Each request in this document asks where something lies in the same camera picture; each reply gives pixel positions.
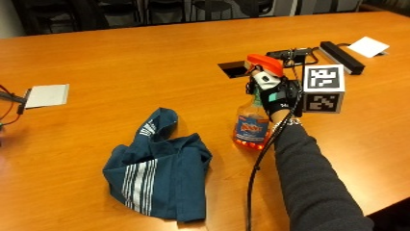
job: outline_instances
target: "white paper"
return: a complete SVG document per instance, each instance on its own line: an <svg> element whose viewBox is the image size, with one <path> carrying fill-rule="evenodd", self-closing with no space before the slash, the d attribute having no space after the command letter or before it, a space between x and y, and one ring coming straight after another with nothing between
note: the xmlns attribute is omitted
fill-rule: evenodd
<svg viewBox="0 0 410 231"><path fill-rule="evenodd" d="M384 51L389 46L383 42L373 40L372 38L363 37L355 43L352 43L348 48L361 54L364 57L371 58L377 53Z"/></svg>
<svg viewBox="0 0 410 231"><path fill-rule="evenodd" d="M69 85L34 86L27 95L25 108L65 104L67 89Z"/></svg>

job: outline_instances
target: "black glove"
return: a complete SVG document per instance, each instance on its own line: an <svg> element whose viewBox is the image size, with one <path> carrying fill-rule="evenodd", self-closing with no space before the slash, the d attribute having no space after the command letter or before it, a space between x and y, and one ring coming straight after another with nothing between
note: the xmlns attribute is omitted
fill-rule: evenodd
<svg viewBox="0 0 410 231"><path fill-rule="evenodd" d="M290 109L287 100L290 81L286 77L280 78L280 82L275 87L267 90L258 89L259 101L263 110L270 118L271 114L283 109Z"/></svg>

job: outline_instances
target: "bottle label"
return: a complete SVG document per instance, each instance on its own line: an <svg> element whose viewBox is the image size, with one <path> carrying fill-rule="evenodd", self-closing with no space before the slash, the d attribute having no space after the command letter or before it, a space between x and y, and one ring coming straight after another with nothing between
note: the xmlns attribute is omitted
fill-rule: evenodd
<svg viewBox="0 0 410 231"><path fill-rule="evenodd" d="M267 126L268 119L256 119L239 115L235 127L235 139L252 143L263 143Z"/></svg>

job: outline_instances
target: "blue towel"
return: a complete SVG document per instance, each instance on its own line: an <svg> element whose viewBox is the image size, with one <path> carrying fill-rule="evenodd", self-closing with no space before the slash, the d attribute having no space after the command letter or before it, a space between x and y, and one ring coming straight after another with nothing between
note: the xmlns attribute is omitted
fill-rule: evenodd
<svg viewBox="0 0 410 231"><path fill-rule="evenodd" d="M174 111L158 108L118 145L102 173L110 195L143 215L191 221L204 219L204 175L211 154L196 134L167 140L178 122Z"/></svg>

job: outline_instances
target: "cube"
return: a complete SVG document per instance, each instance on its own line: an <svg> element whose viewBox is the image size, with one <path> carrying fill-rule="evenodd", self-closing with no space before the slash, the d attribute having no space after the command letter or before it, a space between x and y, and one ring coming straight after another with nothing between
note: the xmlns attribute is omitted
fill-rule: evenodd
<svg viewBox="0 0 410 231"><path fill-rule="evenodd" d="M304 66L303 91L304 113L339 113L344 94L343 65Z"/></svg>

